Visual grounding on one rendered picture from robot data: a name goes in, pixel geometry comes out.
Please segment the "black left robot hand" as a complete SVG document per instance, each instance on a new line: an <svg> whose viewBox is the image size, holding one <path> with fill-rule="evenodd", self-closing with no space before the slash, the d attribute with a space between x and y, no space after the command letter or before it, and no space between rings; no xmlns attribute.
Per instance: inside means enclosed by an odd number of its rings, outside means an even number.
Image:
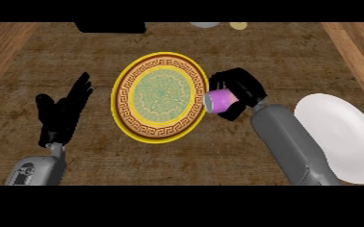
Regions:
<svg viewBox="0 0 364 227"><path fill-rule="evenodd" d="M58 102L42 93L36 96L39 120L43 124L39 145L58 142L65 145L74 135L80 114L92 95L91 74L85 72L74 86Z"/></svg>

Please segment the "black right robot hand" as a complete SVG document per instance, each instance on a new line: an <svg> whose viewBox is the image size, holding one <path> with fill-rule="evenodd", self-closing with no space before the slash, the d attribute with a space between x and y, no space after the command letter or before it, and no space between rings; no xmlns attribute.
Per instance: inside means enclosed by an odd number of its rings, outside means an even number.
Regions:
<svg viewBox="0 0 364 227"><path fill-rule="evenodd" d="M216 72L209 78L209 89L222 88L231 91L237 101L219 116L236 121L246 107L253 108L268 95L258 79L240 67Z"/></svg>

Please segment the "purple can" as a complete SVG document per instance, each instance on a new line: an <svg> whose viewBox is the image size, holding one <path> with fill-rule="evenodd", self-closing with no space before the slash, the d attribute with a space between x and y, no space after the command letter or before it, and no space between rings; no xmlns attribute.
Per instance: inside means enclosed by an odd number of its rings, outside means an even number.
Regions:
<svg viewBox="0 0 364 227"><path fill-rule="evenodd" d="M203 96L205 109L210 114L225 112L237 101L236 95L227 88L212 90Z"/></svg>

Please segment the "yellow patterned plate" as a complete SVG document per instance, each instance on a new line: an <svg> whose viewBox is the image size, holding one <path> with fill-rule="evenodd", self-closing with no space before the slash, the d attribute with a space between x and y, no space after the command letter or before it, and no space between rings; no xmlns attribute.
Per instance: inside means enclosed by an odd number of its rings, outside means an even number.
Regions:
<svg viewBox="0 0 364 227"><path fill-rule="evenodd" d="M208 77L191 58L157 52L136 59L111 92L111 114L126 135L153 144L181 139L200 124L208 91Z"/></svg>

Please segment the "white plate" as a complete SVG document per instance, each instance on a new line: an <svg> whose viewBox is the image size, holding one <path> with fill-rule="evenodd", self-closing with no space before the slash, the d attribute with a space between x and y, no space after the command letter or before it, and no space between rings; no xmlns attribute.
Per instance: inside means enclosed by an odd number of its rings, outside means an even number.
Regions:
<svg viewBox="0 0 364 227"><path fill-rule="evenodd" d="M295 116L324 151L338 178L364 185L364 113L342 98L310 94Z"/></svg>

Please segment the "pale grey round object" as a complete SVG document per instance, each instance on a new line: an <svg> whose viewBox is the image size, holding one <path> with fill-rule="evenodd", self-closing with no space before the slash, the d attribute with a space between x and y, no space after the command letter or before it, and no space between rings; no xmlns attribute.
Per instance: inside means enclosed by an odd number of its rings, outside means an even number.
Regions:
<svg viewBox="0 0 364 227"><path fill-rule="evenodd" d="M221 22L190 22L196 27L208 29L216 27Z"/></svg>

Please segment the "black appliance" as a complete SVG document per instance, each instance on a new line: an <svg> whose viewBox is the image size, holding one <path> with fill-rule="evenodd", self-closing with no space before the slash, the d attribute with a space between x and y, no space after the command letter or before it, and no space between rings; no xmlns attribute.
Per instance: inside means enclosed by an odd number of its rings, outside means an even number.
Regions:
<svg viewBox="0 0 364 227"><path fill-rule="evenodd" d="M76 26L83 33L144 34L144 22L77 22Z"/></svg>

